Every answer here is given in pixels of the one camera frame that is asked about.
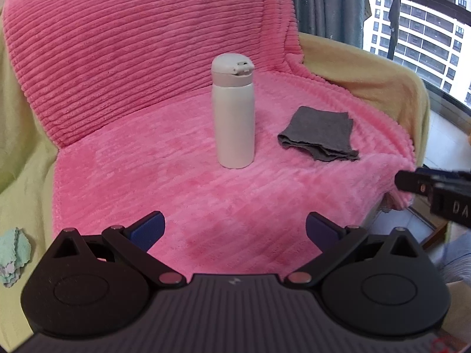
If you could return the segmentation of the pink corduroy blanket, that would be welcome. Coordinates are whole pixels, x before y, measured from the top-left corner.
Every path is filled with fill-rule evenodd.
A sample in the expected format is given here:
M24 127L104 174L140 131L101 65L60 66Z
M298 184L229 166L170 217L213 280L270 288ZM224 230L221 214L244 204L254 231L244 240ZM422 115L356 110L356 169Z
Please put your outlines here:
M21 90L58 147L53 227L98 234L158 209L151 250L185 275L285 275L319 250L316 211L363 221L415 165L408 133L347 90L311 74L292 0L6 0L6 48ZM256 154L244 169L216 159L211 64L255 65ZM322 162L281 133L300 106L347 112L359 160Z

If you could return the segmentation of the small mint green cloth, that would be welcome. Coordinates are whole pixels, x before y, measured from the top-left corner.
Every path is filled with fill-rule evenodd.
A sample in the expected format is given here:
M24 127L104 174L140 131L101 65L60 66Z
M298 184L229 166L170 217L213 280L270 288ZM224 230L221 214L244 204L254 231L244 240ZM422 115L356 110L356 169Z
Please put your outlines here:
M1 236L1 284L10 288L21 277L21 271L31 259L32 247L19 228L7 230Z

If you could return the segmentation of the grey curtain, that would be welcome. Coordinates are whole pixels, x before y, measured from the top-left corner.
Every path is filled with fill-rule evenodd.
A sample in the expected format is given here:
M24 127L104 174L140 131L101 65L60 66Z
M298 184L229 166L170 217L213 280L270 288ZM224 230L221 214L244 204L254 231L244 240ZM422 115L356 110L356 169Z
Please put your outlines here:
M298 31L362 48L366 0L293 0Z

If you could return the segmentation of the grey cleaning cloth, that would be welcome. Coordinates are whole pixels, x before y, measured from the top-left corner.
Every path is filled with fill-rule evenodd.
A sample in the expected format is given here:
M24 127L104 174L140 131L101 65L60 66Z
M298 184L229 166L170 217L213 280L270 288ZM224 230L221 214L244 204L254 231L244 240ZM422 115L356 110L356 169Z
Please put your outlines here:
M278 142L285 149L294 147L322 162L356 161L359 152L351 147L353 126L347 112L300 106L289 125L278 134Z

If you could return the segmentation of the white insulated bottle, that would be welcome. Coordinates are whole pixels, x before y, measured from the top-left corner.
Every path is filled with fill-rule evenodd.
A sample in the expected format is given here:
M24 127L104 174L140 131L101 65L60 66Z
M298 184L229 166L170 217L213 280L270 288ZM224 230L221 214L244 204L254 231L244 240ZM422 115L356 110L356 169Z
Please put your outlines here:
M212 111L218 162L242 169L255 157L255 66L242 54L212 61Z

